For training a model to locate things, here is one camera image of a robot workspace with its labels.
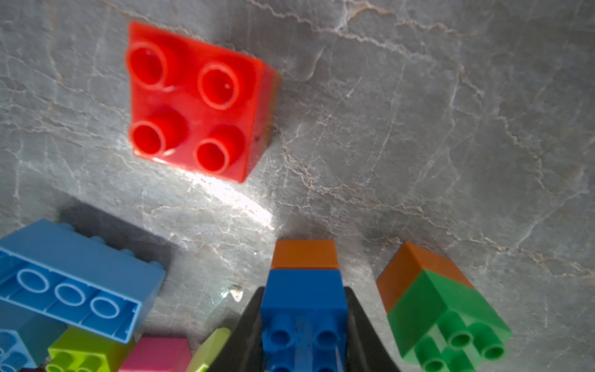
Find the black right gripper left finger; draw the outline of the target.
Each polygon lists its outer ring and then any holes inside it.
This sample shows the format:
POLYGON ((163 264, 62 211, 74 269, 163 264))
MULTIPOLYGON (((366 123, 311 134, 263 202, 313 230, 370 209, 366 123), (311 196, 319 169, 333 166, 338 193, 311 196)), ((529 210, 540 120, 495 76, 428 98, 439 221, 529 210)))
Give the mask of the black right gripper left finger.
POLYGON ((264 371, 263 323, 260 314, 263 293, 264 287, 257 288, 208 372, 264 371))

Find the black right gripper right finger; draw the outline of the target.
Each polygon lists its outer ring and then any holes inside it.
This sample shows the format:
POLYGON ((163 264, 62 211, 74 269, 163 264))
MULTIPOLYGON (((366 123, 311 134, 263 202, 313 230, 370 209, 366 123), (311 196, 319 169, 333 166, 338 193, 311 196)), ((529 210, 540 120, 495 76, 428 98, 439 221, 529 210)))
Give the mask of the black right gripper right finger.
POLYGON ((401 372, 382 344, 353 289, 344 289, 348 305, 346 371, 401 372))

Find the red lego brick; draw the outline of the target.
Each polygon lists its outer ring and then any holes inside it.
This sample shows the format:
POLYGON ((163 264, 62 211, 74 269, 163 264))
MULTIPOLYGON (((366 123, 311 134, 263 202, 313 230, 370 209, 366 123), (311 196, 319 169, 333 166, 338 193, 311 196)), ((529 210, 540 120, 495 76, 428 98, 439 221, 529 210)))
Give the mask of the red lego brick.
POLYGON ((133 153, 243 183, 269 146, 281 76, 263 61, 131 22, 133 153))

